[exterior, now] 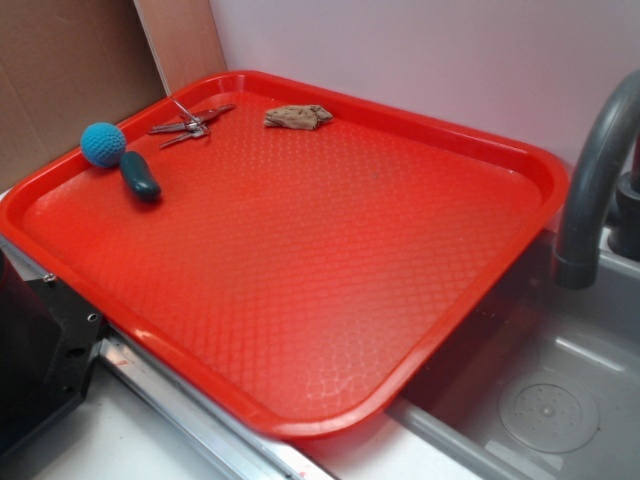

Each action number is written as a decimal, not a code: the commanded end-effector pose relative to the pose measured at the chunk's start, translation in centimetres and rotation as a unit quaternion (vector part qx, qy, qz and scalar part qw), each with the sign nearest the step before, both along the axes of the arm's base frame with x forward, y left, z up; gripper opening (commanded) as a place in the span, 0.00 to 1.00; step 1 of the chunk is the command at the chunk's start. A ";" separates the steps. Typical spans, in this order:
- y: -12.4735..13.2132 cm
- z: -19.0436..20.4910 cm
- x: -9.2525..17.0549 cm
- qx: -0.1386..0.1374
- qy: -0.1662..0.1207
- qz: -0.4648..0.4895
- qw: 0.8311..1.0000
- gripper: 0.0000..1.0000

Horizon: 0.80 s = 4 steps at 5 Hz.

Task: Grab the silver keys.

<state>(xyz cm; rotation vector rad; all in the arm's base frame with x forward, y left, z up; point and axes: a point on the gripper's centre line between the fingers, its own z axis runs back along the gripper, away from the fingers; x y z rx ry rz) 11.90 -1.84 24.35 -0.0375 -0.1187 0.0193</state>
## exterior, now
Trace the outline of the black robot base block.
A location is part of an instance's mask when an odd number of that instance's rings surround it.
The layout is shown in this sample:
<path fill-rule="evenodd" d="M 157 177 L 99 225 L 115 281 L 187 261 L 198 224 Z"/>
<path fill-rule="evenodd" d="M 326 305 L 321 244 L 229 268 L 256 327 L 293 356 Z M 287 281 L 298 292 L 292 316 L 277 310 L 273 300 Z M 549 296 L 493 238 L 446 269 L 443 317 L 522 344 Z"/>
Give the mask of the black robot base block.
<path fill-rule="evenodd" d="M 104 316 L 61 280 L 25 280 L 1 256 L 1 460 L 86 398 Z"/>

